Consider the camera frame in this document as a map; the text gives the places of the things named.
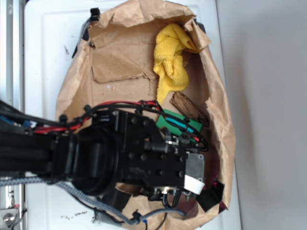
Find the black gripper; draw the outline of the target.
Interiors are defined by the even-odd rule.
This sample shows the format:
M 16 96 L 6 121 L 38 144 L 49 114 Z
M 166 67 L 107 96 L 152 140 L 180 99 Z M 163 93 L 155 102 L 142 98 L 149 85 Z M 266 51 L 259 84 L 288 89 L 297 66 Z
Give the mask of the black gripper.
M 91 196 L 107 194 L 117 183 L 149 188 L 182 188 L 200 195 L 204 156 L 169 143 L 156 123 L 122 110 L 96 113 L 77 133 L 71 182 Z

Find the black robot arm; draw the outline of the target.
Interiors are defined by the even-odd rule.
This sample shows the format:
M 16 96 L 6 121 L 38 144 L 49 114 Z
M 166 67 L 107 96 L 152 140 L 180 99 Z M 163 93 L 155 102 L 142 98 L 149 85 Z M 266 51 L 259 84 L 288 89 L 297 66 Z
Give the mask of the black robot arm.
M 188 119 L 167 114 L 157 101 L 110 101 L 58 121 L 0 104 L 0 174 L 30 172 L 68 181 L 90 196 L 118 183 L 166 194 L 203 187 L 208 143 Z

